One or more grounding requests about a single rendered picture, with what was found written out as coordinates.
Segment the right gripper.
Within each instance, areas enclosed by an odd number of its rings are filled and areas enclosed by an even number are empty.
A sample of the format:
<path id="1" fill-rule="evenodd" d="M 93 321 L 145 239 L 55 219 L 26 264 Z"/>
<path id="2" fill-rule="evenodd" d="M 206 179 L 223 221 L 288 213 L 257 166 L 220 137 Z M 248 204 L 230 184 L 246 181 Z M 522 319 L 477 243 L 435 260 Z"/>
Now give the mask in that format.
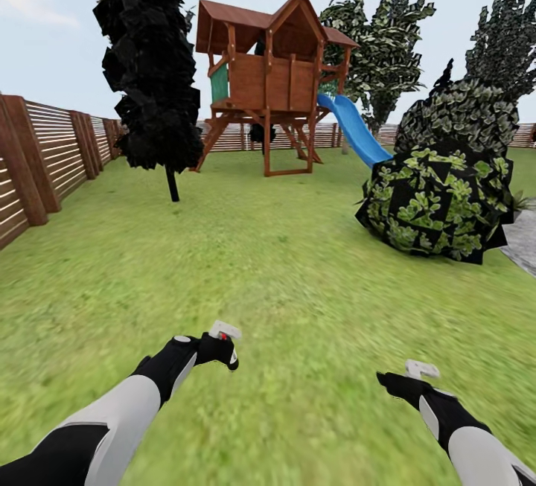
<path id="1" fill-rule="evenodd" d="M 380 373 L 377 372 L 377 379 L 382 386 L 387 387 L 387 392 L 393 397 L 403 398 L 407 403 L 411 403 L 411 391 L 417 385 L 429 385 L 423 380 L 415 380 L 412 378 L 406 378 L 405 376 L 395 373 Z M 411 403 L 412 404 L 412 403 Z"/>

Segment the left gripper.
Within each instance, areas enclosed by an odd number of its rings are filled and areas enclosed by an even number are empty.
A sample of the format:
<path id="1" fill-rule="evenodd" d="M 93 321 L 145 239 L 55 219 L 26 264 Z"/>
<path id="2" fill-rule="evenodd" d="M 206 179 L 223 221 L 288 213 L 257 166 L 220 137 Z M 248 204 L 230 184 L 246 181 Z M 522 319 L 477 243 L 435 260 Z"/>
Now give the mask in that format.
<path id="1" fill-rule="evenodd" d="M 202 335 L 202 339 L 204 339 L 209 346 L 209 354 L 205 363 L 210 362 L 211 360 L 218 360 L 218 362 L 222 362 L 224 365 L 230 363 L 235 344 L 225 337 L 219 339 L 211 337 L 208 334 L 209 332 L 203 332 Z"/>

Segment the insectifuge atomizer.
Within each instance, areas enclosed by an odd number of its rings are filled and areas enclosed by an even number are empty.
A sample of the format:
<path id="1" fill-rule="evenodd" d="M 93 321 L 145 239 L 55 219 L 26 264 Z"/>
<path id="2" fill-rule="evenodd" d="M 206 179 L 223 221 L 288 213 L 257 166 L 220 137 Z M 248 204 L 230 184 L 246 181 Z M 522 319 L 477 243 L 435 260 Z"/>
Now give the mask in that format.
<path id="1" fill-rule="evenodd" d="M 229 370 L 235 371 L 239 366 L 239 360 L 237 358 L 237 352 L 233 350 L 232 359 L 230 363 L 227 363 Z"/>

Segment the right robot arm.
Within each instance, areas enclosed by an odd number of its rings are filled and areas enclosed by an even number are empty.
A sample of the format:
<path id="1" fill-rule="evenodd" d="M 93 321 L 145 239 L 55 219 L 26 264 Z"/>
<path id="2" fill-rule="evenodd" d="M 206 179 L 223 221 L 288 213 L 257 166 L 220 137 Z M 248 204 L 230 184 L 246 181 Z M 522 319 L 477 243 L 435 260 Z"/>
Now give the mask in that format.
<path id="1" fill-rule="evenodd" d="M 436 366 L 408 359 L 404 369 L 404 376 L 377 372 L 377 379 L 390 395 L 421 413 L 462 486 L 536 486 L 536 473 L 495 438 L 487 424 L 477 421 L 454 394 L 421 380 L 421 375 L 439 378 Z"/>

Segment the pot plant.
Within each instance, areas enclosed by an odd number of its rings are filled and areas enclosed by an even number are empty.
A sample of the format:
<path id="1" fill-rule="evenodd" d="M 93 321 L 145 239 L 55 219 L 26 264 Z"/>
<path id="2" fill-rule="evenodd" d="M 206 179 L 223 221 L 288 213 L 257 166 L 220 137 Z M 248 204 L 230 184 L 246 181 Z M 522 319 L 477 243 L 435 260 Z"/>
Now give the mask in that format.
<path id="1" fill-rule="evenodd" d="M 532 207 L 530 204 L 526 204 L 526 201 L 522 199 L 523 191 L 518 191 L 516 194 L 516 197 L 513 198 L 514 200 L 514 220 L 517 220 L 519 217 L 519 214 L 522 214 L 522 211 L 524 209 L 526 210 L 532 210 Z"/>

